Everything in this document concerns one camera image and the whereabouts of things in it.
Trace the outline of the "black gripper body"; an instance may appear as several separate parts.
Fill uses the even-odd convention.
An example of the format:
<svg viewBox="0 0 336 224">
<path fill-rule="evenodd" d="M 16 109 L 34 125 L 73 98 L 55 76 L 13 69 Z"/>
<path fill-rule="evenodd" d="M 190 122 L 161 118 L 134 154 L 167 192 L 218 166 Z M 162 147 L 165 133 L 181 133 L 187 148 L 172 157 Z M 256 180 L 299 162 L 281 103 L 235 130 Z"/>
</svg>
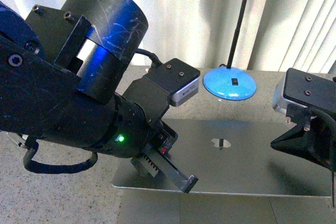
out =
<svg viewBox="0 0 336 224">
<path fill-rule="evenodd" d="M 178 90 L 200 71 L 174 58 L 134 80 L 123 95 L 114 95 L 115 114 L 104 136 L 103 152 L 120 158 L 138 155 L 163 128 L 161 118 Z"/>
</svg>

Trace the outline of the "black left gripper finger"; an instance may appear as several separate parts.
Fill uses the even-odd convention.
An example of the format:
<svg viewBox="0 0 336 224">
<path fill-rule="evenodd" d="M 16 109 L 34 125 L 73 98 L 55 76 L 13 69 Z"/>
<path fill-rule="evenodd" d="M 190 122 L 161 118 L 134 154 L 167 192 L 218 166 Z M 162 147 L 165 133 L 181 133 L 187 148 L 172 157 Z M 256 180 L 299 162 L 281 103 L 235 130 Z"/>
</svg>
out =
<svg viewBox="0 0 336 224">
<path fill-rule="evenodd" d="M 198 182 L 195 175 L 187 177 L 161 153 L 144 153 L 131 159 L 131 164 L 141 176 L 158 177 L 164 174 L 180 191 L 189 193 Z"/>
</svg>

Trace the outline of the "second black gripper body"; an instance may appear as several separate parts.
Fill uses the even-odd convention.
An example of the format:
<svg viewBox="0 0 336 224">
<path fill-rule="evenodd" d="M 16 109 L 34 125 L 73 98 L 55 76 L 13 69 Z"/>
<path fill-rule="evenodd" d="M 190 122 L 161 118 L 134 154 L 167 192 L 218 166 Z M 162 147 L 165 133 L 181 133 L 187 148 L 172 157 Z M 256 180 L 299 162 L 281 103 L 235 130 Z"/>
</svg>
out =
<svg viewBox="0 0 336 224">
<path fill-rule="evenodd" d="M 270 146 L 335 169 L 335 82 L 294 68 L 285 74 L 285 98 L 307 107 L 287 106 L 285 116 L 295 126 Z"/>
</svg>

